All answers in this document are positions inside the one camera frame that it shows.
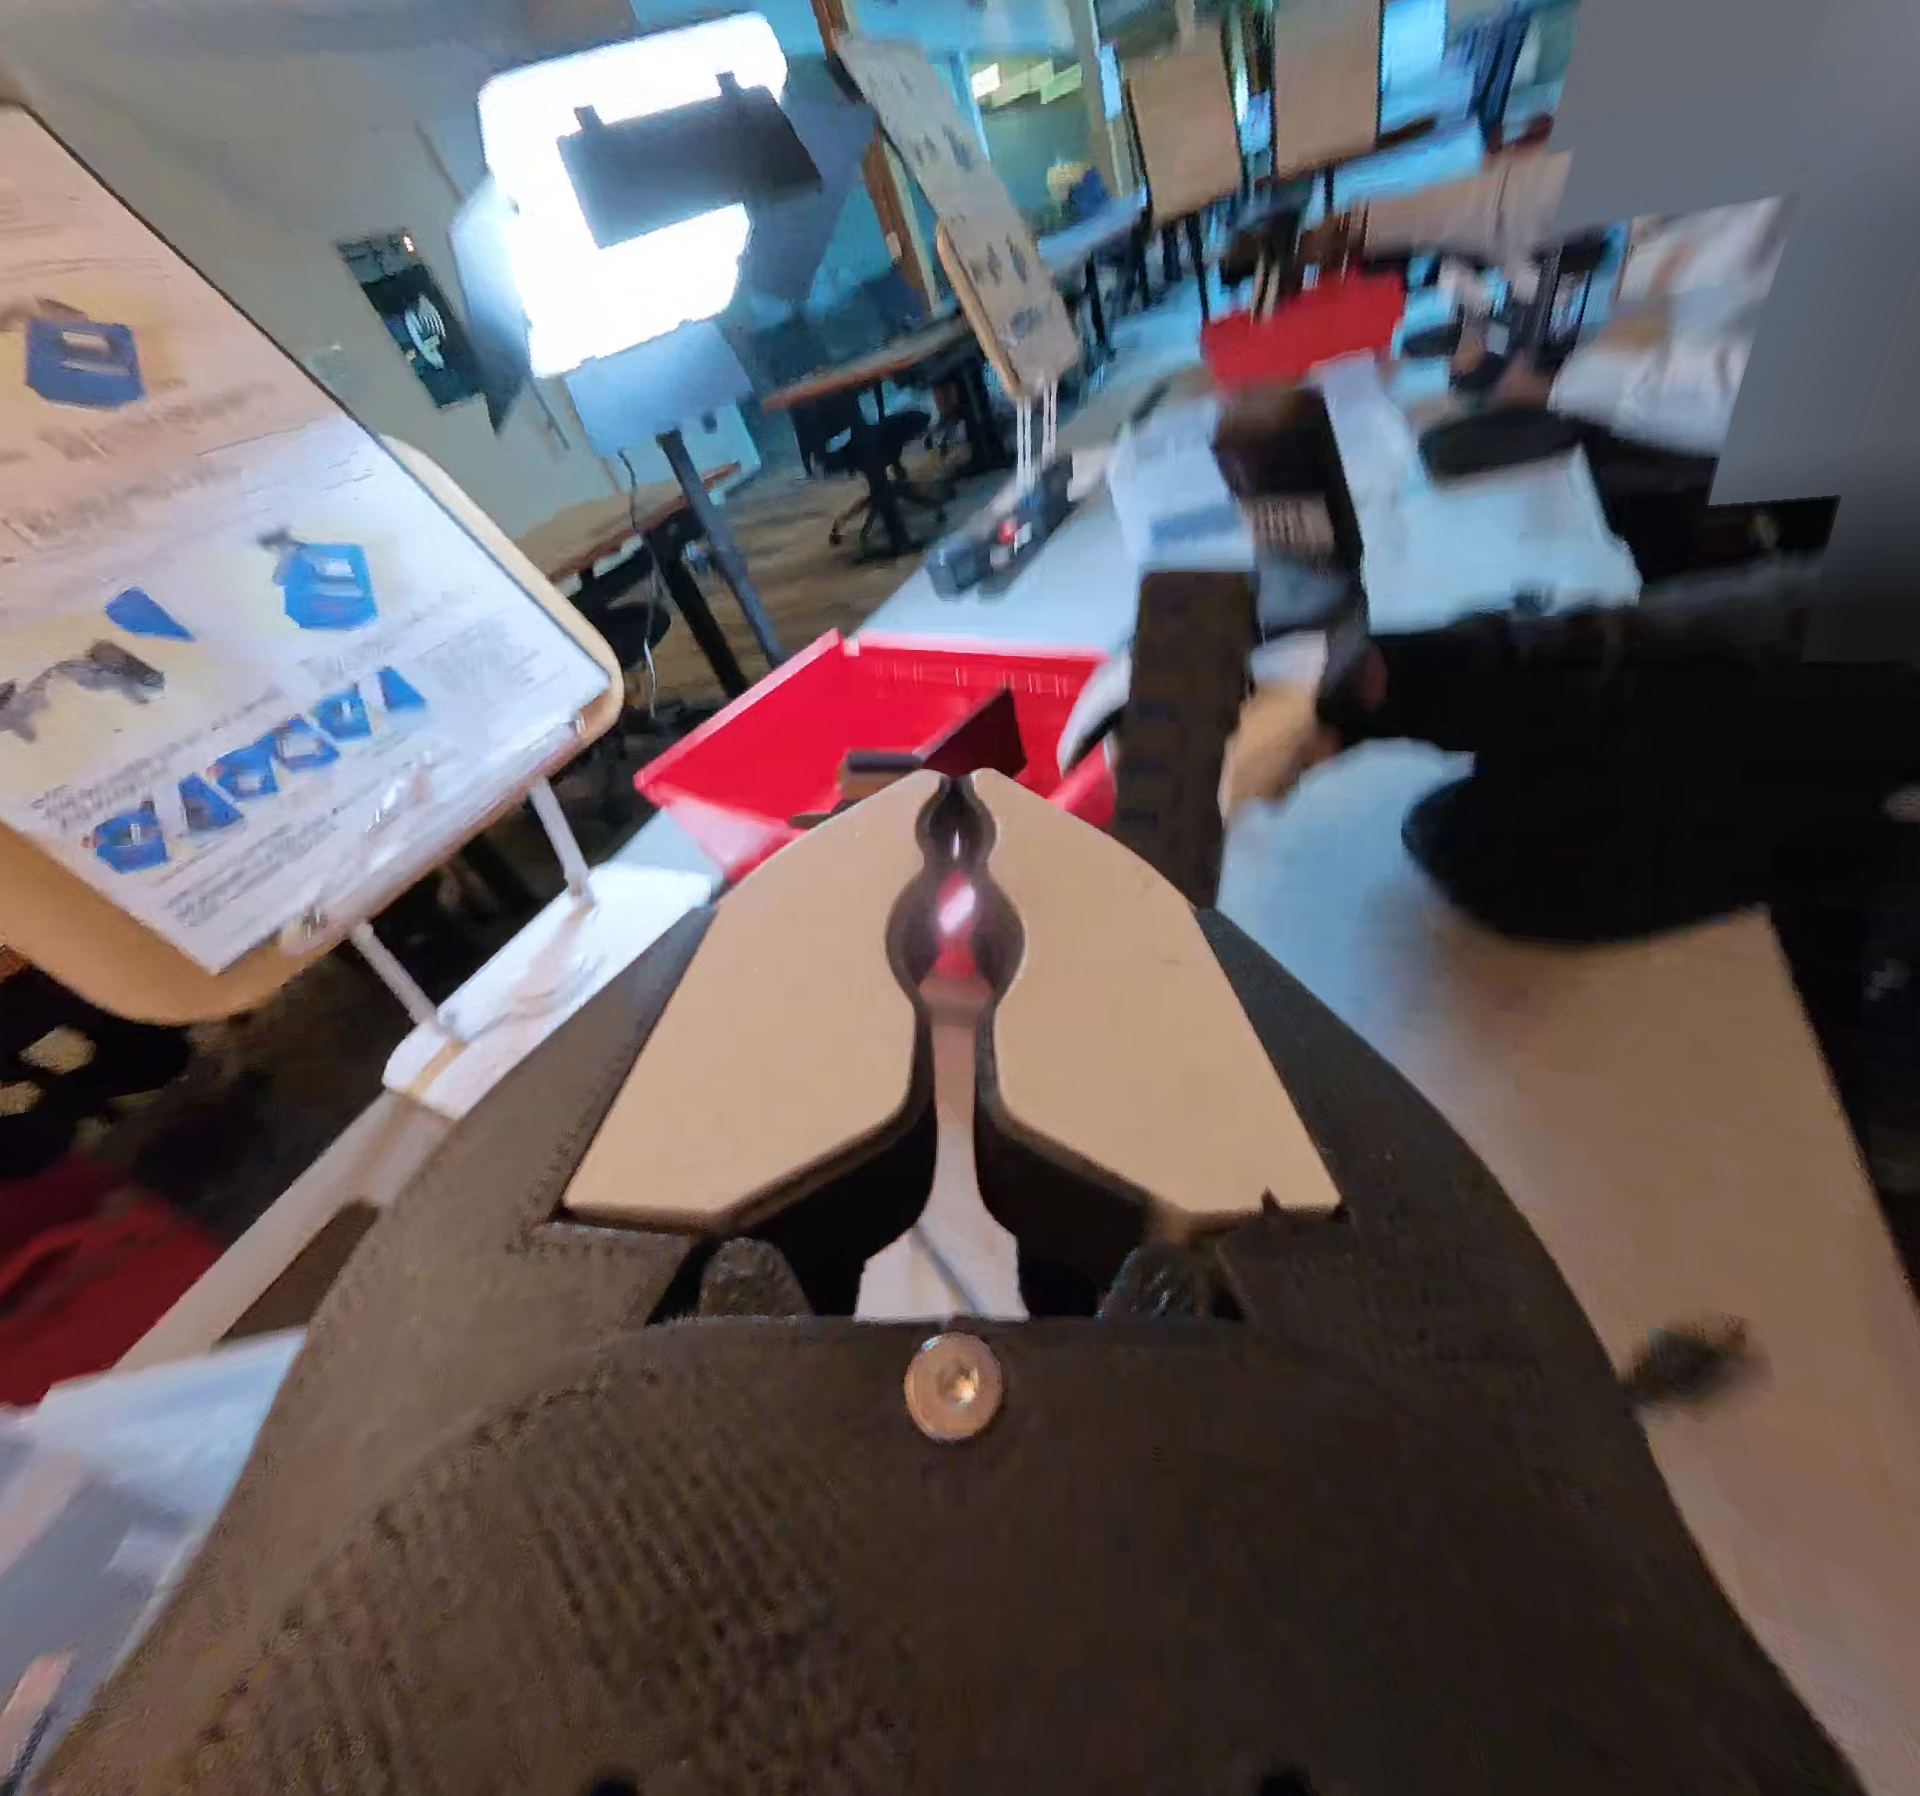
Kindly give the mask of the black bin divider panel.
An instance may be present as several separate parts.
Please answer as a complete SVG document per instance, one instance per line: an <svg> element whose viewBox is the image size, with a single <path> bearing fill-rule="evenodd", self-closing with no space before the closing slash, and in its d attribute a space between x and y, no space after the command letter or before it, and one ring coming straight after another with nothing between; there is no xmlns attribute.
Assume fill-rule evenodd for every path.
<svg viewBox="0 0 1920 1796"><path fill-rule="evenodd" d="M1017 778L1025 768L1017 706L1011 690L1002 685L920 745L848 751L837 770L837 799L869 799L902 775L969 778L993 770Z"/></svg>

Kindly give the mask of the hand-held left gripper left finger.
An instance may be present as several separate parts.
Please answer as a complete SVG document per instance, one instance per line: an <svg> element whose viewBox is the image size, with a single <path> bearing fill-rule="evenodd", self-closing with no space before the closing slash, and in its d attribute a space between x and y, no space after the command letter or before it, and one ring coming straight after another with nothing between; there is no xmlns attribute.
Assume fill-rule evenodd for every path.
<svg viewBox="0 0 1920 1796"><path fill-rule="evenodd" d="M944 790L899 775L718 898L563 1189L574 1220L742 1228L906 1124L924 1085Z"/></svg>

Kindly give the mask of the black device with red light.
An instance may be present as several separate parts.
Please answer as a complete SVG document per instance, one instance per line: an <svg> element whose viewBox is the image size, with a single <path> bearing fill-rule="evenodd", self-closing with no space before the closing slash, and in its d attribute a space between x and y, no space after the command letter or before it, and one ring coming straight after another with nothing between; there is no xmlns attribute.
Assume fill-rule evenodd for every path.
<svg viewBox="0 0 1920 1796"><path fill-rule="evenodd" d="M1071 460L1055 454L1014 495L981 510L979 521L948 535L924 559L932 594L944 603L995 598L1011 588L1071 515Z"/></svg>

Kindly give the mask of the red plastic crate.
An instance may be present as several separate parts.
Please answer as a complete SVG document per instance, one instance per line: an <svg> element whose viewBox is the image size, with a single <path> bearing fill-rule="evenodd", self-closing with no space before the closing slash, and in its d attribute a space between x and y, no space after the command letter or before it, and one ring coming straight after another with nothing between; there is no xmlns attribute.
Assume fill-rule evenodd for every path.
<svg viewBox="0 0 1920 1796"><path fill-rule="evenodd" d="M1199 337L1201 363L1230 392L1295 385L1325 363L1389 348L1404 296L1401 272L1348 272L1290 295L1267 315L1212 319Z"/></svg>

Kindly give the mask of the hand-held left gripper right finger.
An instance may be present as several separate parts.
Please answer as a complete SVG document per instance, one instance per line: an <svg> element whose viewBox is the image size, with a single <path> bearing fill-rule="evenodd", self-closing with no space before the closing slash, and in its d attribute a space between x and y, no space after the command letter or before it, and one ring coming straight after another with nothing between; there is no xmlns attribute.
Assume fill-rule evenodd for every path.
<svg viewBox="0 0 1920 1796"><path fill-rule="evenodd" d="M1340 1189L1195 905L1116 838L976 772L972 1166L995 1218L1329 1215Z"/></svg>

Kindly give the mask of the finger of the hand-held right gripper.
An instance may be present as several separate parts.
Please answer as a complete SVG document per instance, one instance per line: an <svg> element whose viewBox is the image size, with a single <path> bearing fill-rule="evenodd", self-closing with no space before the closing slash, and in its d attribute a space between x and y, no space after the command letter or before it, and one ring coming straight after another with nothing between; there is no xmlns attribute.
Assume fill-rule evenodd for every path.
<svg viewBox="0 0 1920 1796"><path fill-rule="evenodd" d="M1076 691L1062 728L1062 768L1073 768L1116 728L1133 684L1130 656L1105 656Z"/></svg>
<svg viewBox="0 0 1920 1796"><path fill-rule="evenodd" d="M1226 740L1220 809L1285 799L1307 772L1340 753L1313 685L1257 685Z"/></svg>

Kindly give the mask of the tilted clipboard instruction stand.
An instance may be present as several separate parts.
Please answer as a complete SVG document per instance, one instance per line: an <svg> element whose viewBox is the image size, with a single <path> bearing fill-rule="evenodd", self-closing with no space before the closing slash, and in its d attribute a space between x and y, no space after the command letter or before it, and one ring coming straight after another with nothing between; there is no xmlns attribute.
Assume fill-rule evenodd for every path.
<svg viewBox="0 0 1920 1796"><path fill-rule="evenodd" d="M1039 242L972 119L928 56L844 31L832 54L935 217L935 247L966 322L1016 411L1023 491L1058 452L1058 401L1080 338Z"/></svg>

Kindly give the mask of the red plastic bin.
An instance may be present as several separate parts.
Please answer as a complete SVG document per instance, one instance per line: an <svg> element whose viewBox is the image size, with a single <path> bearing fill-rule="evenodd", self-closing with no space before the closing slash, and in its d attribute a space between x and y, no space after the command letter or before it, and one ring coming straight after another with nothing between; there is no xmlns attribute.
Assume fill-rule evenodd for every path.
<svg viewBox="0 0 1920 1796"><path fill-rule="evenodd" d="M1023 787L1109 826L1116 781L1097 745L1062 768L1068 708L1102 652L828 631L636 770L642 799L735 880L840 809L853 747L913 747L1006 685L1017 706Z"/></svg>

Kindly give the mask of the red bag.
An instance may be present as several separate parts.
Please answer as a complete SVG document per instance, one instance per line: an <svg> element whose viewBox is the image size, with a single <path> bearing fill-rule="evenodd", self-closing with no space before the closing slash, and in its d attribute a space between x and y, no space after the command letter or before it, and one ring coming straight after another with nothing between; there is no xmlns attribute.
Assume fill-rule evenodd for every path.
<svg viewBox="0 0 1920 1796"><path fill-rule="evenodd" d="M108 1371L219 1259L218 1239L71 1155L1 1184L1 1402Z"/></svg>

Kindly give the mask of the clear plastic bin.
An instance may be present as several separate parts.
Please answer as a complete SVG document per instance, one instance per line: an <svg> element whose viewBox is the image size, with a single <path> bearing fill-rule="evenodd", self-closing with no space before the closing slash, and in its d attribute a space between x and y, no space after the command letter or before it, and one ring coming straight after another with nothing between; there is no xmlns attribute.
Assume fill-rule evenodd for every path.
<svg viewBox="0 0 1920 1796"><path fill-rule="evenodd" d="M82 1376L1 1422L1 1789L158 1616L224 1506L305 1338L283 1327Z"/></svg>

